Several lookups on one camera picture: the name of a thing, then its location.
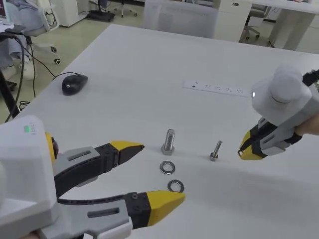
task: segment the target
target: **bolt thread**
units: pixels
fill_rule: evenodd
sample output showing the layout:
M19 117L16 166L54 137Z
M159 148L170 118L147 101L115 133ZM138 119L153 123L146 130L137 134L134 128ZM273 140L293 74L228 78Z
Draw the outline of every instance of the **bolt thread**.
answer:
M173 149L175 131L174 129L169 129L166 134L166 140L164 143L164 150L171 151Z
M216 145L216 147L215 147L215 150L214 150L214 152L213 152L214 157L217 155L217 153L218 153L218 151L219 151L219 148L220 148L220 146L221 146L222 143L223 143L223 141L218 141L218 143L217 143L217 145Z

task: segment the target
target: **metal washer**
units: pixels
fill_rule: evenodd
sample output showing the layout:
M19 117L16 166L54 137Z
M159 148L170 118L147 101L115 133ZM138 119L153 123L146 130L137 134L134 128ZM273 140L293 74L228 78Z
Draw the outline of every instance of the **metal washer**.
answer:
M179 191L174 191L174 190L171 188L171 185L172 185L173 183L176 183L176 184L178 184L178 185L180 186L180 190L179 190ZM177 179L174 179L174 180L169 181L169 182L168 182L168 185L167 185L167 188L168 188L171 192L177 192L177 193L182 193L182 192L184 192L184 189L185 189L184 184L183 184L181 181L177 180Z
M164 165L171 166L171 170L170 171L165 170ZM173 164L171 161L163 161L162 163L160 163L159 169L164 174L172 174L173 172L175 172L175 164Z

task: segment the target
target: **metal screw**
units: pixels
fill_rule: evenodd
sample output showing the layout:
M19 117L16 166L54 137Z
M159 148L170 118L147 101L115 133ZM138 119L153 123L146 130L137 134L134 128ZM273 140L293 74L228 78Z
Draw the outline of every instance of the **metal screw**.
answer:
M210 154L210 160L211 161L216 161L216 159L218 158L218 151L219 151L219 148L220 148L220 146L221 146L221 144L223 143L223 141L218 141L218 143L217 143L217 145L216 145L216 147L215 147L215 150L214 150L214 152L212 152L211 154Z
M172 155L174 153L174 146L173 146L173 143L174 143L174 137L175 137L175 131L174 129L169 129L167 131L167 134L166 134L166 140L165 140L165 143L163 144L163 146L160 148L161 152L164 154L164 155Z

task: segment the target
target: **white drawer unit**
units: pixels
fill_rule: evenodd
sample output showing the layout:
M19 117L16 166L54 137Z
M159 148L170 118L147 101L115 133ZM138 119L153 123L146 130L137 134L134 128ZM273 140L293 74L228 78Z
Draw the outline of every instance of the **white drawer unit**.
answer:
M88 0L51 0L61 26L72 26L88 14Z
M245 18L245 15L239 16L236 13L219 12L214 39L238 42L245 26L244 19L239 18Z
M217 0L214 1L214 6L218 9L214 38L238 42L252 4L235 0Z
M246 12L247 9L250 10L251 3L235 0L217 0L214 1L214 7L222 12L243 13Z

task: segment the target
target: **white desk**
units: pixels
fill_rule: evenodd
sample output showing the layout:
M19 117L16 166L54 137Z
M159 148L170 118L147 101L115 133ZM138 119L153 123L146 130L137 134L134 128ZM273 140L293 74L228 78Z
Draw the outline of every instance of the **white desk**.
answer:
M42 119L61 152L117 139L145 144L129 162L65 197L166 190L171 179L184 183L186 201L130 239L316 239L319 137L305 136L262 161L242 161L239 144L259 119L250 99L182 88L183 80L196 79L248 89L281 63L306 72L318 67L319 56L111 25L65 69L89 77L83 90L64 96L61 76L20 116ZM175 153L164 156L160 147L169 128L176 130ZM224 141L219 159L211 162L218 140ZM163 160L175 163L174 174L160 172Z
M298 3L287 0L239 0L253 4L273 6L282 11L269 36L269 43L276 48L296 50L316 14L319 4Z

